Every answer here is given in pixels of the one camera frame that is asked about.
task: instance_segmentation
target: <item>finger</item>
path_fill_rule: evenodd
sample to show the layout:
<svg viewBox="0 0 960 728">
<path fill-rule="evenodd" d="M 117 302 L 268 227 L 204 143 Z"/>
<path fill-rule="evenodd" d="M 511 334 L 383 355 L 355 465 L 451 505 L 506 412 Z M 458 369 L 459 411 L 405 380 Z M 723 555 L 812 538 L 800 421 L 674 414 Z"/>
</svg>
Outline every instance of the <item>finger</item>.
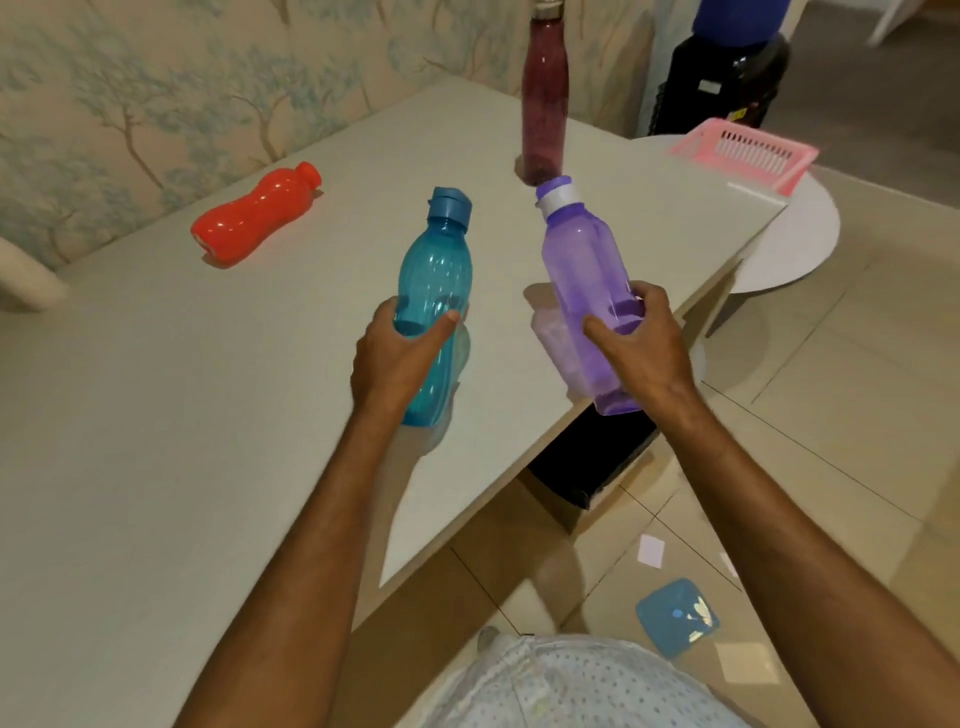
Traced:
<svg viewBox="0 0 960 728">
<path fill-rule="evenodd" d="M 648 283 L 646 280 L 631 280 L 630 290 L 643 299 L 647 313 L 670 311 L 670 300 L 666 296 L 666 291 L 658 285 Z"/>
<path fill-rule="evenodd" d="M 418 348 L 430 353 L 430 358 L 433 358 L 444 346 L 446 340 L 457 330 L 457 324 L 459 323 L 460 313 L 452 309 L 447 311 L 434 322 L 433 326 L 423 336 L 417 339 Z"/>
<path fill-rule="evenodd" d="M 376 310 L 373 312 L 373 320 L 371 321 L 371 326 L 373 327 L 382 327 L 384 324 L 393 324 L 394 316 L 396 316 L 396 302 L 399 301 L 397 296 L 392 296 L 383 303 L 381 303 Z"/>
<path fill-rule="evenodd" d="M 593 345 L 599 349 L 609 359 L 620 346 L 622 338 L 618 333 L 614 333 L 607 325 L 596 316 L 585 316 L 582 324 L 584 336 L 593 342 Z"/>
</svg>

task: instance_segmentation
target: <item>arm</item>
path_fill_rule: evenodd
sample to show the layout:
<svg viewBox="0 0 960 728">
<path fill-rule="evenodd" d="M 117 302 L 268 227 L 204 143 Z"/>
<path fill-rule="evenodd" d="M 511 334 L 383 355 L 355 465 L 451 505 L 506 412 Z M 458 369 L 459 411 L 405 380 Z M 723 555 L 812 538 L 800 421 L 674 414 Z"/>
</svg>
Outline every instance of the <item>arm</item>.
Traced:
<svg viewBox="0 0 960 728">
<path fill-rule="evenodd" d="M 697 392 L 662 288 L 628 336 L 584 333 L 657 423 L 780 658 L 823 726 L 960 726 L 960 666 L 814 523 L 720 424 Z"/>
<path fill-rule="evenodd" d="M 407 405 L 457 327 L 394 330 L 384 302 L 357 342 L 353 414 L 324 473 L 217 645 L 175 728 L 315 728 L 333 703 L 370 534 L 373 481 Z"/>
</svg>

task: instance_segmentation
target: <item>pink plastic basket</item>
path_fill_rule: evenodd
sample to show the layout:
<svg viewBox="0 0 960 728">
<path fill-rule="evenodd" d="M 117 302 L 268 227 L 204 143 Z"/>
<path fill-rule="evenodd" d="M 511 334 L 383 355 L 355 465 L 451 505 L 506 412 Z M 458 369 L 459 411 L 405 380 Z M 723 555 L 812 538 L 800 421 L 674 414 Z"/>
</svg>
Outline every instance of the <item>pink plastic basket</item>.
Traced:
<svg viewBox="0 0 960 728">
<path fill-rule="evenodd" d="M 820 150 L 726 119 L 708 119 L 670 154 L 759 182 L 789 197 Z"/>
</svg>

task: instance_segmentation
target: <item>white table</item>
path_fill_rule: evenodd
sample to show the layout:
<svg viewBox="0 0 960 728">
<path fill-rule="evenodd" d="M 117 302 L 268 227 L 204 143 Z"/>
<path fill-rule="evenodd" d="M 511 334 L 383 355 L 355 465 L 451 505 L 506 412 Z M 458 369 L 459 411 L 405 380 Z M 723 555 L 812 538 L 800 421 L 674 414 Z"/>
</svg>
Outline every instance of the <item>white table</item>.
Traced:
<svg viewBox="0 0 960 728">
<path fill-rule="evenodd" d="M 325 194 L 235 268 L 188 228 L 252 180 L 70 266 L 54 310 L 0 315 L 0 725 L 170 725 L 337 441 L 354 341 L 435 184 L 474 203 L 472 354 L 412 475 L 420 434 L 395 442 L 358 618 L 579 411 L 530 329 L 519 128 L 516 99 L 444 81 L 294 155 Z M 782 208 L 575 122 L 566 169 L 688 322 Z"/>
<path fill-rule="evenodd" d="M 682 138 L 682 134 L 661 134 L 632 143 L 668 150 Z M 788 203 L 751 246 L 737 272 L 732 294 L 765 291 L 801 279 L 833 253 L 840 239 L 840 213 L 827 189 L 808 172 Z"/>
</svg>

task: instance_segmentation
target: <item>blue water bottle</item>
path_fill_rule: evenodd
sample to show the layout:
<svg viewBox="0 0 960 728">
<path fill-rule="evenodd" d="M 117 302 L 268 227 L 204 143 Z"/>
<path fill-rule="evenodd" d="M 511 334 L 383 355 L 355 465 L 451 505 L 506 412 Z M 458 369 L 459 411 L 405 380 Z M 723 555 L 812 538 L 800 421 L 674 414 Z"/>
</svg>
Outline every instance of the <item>blue water bottle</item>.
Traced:
<svg viewBox="0 0 960 728">
<path fill-rule="evenodd" d="M 404 336 L 420 336 L 450 308 L 466 315 L 473 284 L 466 238 L 472 209 L 467 195 L 456 187 L 434 187 L 426 230 L 410 246 L 400 266 L 394 327 Z M 403 417 L 405 425 L 432 427 L 443 416 L 460 374 L 454 341 L 462 337 L 460 328 L 430 367 Z"/>
</svg>

